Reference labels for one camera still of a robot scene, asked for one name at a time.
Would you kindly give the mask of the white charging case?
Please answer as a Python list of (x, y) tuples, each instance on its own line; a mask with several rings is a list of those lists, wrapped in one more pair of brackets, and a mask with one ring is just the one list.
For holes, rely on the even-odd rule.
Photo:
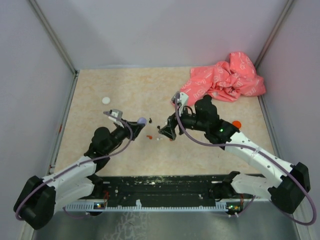
[(109, 97), (104, 97), (101, 102), (104, 104), (104, 105), (108, 105), (110, 102), (111, 102), (111, 99)]

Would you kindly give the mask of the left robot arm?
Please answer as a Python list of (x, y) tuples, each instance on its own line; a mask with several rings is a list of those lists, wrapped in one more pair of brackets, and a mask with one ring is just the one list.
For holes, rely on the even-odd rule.
[(134, 141), (146, 125), (141, 117), (137, 121), (122, 119), (113, 131), (97, 128), (87, 152), (76, 162), (51, 175), (27, 180), (13, 207), (15, 218), (39, 230), (68, 204), (88, 196), (101, 197), (104, 186), (96, 173), (124, 151), (120, 146), (125, 139)]

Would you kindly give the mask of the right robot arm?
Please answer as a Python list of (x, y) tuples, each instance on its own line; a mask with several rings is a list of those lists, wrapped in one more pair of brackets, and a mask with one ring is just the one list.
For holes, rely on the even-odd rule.
[(187, 130), (204, 133), (207, 147), (220, 147), (232, 153), (261, 173), (261, 177), (238, 171), (224, 180), (223, 192), (229, 198), (249, 194), (270, 200), (279, 210), (293, 214), (311, 189), (309, 170), (301, 162), (292, 164), (259, 147), (232, 123), (218, 114), (212, 98), (205, 95), (196, 101), (194, 110), (187, 105), (189, 97), (177, 92), (172, 97), (174, 113), (159, 130), (161, 135), (175, 140), (176, 128), (183, 135)]

